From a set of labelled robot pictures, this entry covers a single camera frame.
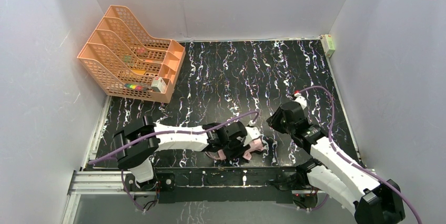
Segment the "pink and black folding umbrella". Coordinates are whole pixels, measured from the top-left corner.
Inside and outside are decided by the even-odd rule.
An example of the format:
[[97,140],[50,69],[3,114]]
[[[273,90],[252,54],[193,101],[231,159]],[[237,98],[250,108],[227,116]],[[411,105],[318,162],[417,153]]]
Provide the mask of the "pink and black folding umbrella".
[[207,157],[223,161],[223,160],[235,160],[235,159],[244,159],[246,161],[250,161],[252,159],[252,152],[255,151],[263,151],[263,144],[260,139],[255,139],[251,141],[248,145],[243,146],[241,148],[238,148],[236,150],[227,150],[226,152],[224,150],[218,150],[217,155],[212,155],[210,152],[205,151],[205,154]]

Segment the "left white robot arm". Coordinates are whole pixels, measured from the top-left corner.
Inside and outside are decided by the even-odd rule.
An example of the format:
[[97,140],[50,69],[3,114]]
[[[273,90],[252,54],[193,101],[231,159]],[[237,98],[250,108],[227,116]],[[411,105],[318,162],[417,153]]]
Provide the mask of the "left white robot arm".
[[211,123],[197,127],[166,126],[144,116],[113,135],[118,150],[115,155],[117,167],[133,173],[137,182],[154,178],[154,169],[149,157],[158,151],[188,149],[216,153],[221,160],[244,158],[260,144],[260,131],[252,125],[245,126],[233,121],[220,127]]

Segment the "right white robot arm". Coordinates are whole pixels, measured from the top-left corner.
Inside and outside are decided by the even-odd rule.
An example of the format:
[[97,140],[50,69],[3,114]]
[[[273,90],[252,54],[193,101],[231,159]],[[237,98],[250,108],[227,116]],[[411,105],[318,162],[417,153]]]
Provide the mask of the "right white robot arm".
[[288,134],[312,156],[296,167],[298,181],[325,191],[352,213],[356,223],[400,223],[405,219],[398,184],[391,179],[380,182],[362,171],[322,128],[309,122],[304,104],[290,101],[280,105],[267,123]]

